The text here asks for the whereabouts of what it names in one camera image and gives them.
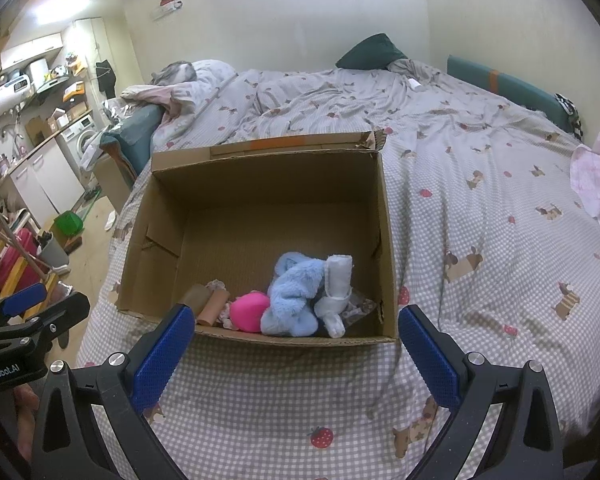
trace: green basket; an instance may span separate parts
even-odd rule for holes
[[[54,220],[54,225],[68,237],[77,235],[84,228],[82,219],[73,211],[65,211]]]

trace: screw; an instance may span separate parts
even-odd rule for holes
[[[64,368],[64,362],[61,361],[60,359],[58,359],[58,361],[53,361],[51,363],[51,366],[49,367],[49,370],[51,370],[52,373],[57,374],[63,368]]]
[[[481,364],[484,364],[484,355],[480,352],[469,352],[467,358],[469,359],[469,362],[474,365],[480,366]]]
[[[124,354],[113,354],[111,357],[109,357],[109,364],[111,366],[118,366],[121,365],[123,362],[125,362]]]
[[[542,365],[535,359],[531,359],[531,361],[529,361],[529,368],[531,368],[535,372],[542,371]]]

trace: gray blanket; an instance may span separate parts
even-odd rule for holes
[[[570,188],[573,138],[411,60],[387,71],[251,70],[208,99],[169,149],[383,129],[400,304],[417,303],[495,364],[539,360],[565,436],[587,430],[600,403],[600,229]],[[79,365],[128,351],[151,328],[113,305],[147,177],[145,168],[118,219]],[[460,478],[475,470],[497,413]],[[272,353],[203,336],[147,413],[190,478],[258,480],[402,480],[447,415],[399,344]]]

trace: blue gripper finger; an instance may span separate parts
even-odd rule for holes
[[[21,291],[11,294],[2,300],[2,313],[5,316],[19,316],[32,306],[45,301],[46,287],[44,283],[34,283]]]
[[[398,333],[437,404],[457,409],[466,384],[464,354],[458,345],[439,332],[417,305],[400,311]]]
[[[145,343],[154,343],[151,348],[146,349],[146,355],[133,374],[130,400],[136,413],[142,413],[158,403],[162,391],[193,338],[195,325],[196,319],[191,309],[188,306],[177,305],[153,333],[142,336],[129,352],[128,355],[133,361],[134,350],[141,354],[145,350],[142,348]]]

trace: bed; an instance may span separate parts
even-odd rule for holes
[[[418,304],[463,350],[495,364],[539,360],[563,435],[589,429],[600,406],[600,228],[570,188],[573,137],[541,112],[414,60],[368,72],[237,74],[215,61],[196,69],[199,81],[183,84],[196,91],[170,94],[180,115],[163,120],[157,150],[384,130],[400,303]],[[112,303],[148,175],[117,220],[78,366],[128,351],[152,327]],[[447,416],[429,397],[399,344],[271,354],[199,336],[146,415],[189,478],[402,480]],[[419,431],[427,413],[432,427]],[[459,478],[477,467],[496,416],[494,407]],[[316,428],[333,435],[325,449],[312,445]],[[410,436],[405,449],[396,434]]]

